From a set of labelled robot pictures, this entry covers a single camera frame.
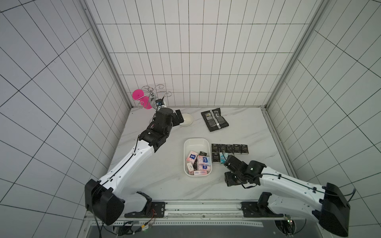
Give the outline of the teal tissue pack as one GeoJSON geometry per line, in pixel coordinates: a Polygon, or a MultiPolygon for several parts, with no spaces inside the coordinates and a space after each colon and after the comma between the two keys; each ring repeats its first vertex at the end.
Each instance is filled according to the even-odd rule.
{"type": "Polygon", "coordinates": [[[220,164],[224,164],[226,160],[228,159],[229,154],[225,152],[220,152],[219,156],[220,156],[220,164]]]}

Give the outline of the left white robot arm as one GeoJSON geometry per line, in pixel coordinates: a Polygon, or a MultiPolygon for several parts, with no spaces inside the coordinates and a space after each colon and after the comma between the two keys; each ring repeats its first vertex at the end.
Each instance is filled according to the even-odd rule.
{"type": "Polygon", "coordinates": [[[143,192],[122,198],[121,193],[134,172],[166,142],[172,127],[184,122],[180,110],[162,107],[137,138],[131,151],[99,180],[90,179],[84,188],[85,207],[95,220],[110,226],[122,214],[150,216],[152,199],[143,192]]]}

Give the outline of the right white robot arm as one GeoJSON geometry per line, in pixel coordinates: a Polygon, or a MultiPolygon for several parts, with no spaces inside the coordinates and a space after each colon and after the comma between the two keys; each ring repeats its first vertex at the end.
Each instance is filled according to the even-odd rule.
{"type": "Polygon", "coordinates": [[[255,202],[242,202],[244,217],[283,218],[279,223],[285,235],[298,233],[293,217],[318,223],[323,229],[339,237],[348,237],[350,204],[338,186],[313,184],[282,174],[258,161],[246,164],[233,155],[227,157],[224,174],[227,186],[240,185],[244,189],[263,186],[264,191],[255,202]]]}

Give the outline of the white storage box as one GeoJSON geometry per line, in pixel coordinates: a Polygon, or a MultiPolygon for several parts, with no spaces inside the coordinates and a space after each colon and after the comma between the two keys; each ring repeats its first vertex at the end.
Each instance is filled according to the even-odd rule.
{"type": "Polygon", "coordinates": [[[204,138],[191,138],[184,143],[184,172],[189,177],[206,177],[212,172],[209,142],[204,138]]]}

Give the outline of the white bowl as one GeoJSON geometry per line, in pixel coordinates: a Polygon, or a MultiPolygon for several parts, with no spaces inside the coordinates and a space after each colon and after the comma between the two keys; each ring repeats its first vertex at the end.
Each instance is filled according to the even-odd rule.
{"type": "Polygon", "coordinates": [[[193,116],[192,115],[190,115],[188,113],[184,113],[184,114],[182,114],[182,116],[183,116],[184,121],[182,123],[180,123],[181,126],[188,127],[193,123],[193,116]]]}

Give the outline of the chrome cup stand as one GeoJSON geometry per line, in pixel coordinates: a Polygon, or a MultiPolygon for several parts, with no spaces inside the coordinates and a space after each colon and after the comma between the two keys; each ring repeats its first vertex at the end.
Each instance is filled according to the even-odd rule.
{"type": "Polygon", "coordinates": [[[150,104],[152,106],[152,109],[155,109],[155,110],[156,110],[155,101],[158,98],[163,98],[165,96],[164,100],[166,102],[166,100],[172,96],[172,92],[165,90],[165,86],[163,84],[159,84],[155,87],[146,85],[146,86],[143,86],[141,90],[143,90],[145,93],[149,93],[150,104]]]}

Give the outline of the lower pink blue pack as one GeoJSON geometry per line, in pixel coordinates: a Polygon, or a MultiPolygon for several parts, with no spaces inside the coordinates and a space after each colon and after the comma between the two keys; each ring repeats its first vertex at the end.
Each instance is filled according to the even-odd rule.
{"type": "Polygon", "coordinates": [[[198,165],[197,170],[198,171],[207,171],[209,173],[211,170],[211,166],[209,166],[209,165],[198,165]]]}

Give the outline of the pink cup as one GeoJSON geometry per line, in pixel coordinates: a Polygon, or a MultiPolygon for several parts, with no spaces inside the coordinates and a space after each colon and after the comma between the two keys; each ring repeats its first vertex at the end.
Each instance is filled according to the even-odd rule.
{"type": "Polygon", "coordinates": [[[132,93],[132,98],[138,103],[138,108],[147,110],[152,108],[149,93],[145,93],[143,90],[137,89],[132,93]]]}

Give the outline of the pink blue tissue pack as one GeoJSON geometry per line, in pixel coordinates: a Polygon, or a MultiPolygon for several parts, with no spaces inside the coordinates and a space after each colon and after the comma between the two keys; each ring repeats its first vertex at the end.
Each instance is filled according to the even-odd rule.
{"type": "Polygon", "coordinates": [[[197,164],[210,166],[212,164],[212,161],[211,161],[210,157],[199,155],[197,157],[197,164]]]}

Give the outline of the tilted pink tissue pack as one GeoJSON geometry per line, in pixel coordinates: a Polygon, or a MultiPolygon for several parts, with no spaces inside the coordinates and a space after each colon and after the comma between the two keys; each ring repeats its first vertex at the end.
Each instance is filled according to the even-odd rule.
{"type": "Polygon", "coordinates": [[[188,163],[191,163],[192,165],[195,163],[195,161],[197,160],[197,157],[198,157],[198,153],[194,152],[194,151],[191,151],[186,159],[186,161],[188,163]]]}

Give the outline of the black tissue multipack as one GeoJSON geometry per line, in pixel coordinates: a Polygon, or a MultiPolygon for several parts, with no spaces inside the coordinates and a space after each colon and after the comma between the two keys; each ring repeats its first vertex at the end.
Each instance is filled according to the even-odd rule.
{"type": "Polygon", "coordinates": [[[228,122],[221,115],[220,108],[201,112],[201,116],[210,132],[218,131],[229,126],[228,122]]]}

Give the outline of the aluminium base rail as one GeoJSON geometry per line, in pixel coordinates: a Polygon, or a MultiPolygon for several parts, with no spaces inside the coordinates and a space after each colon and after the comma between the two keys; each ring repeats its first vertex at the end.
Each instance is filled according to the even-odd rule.
{"type": "Polygon", "coordinates": [[[313,207],[291,198],[276,196],[268,201],[172,200],[154,201],[146,212],[123,211],[111,222],[93,219],[92,225],[254,225],[259,220],[310,220],[317,222],[313,207]]]}

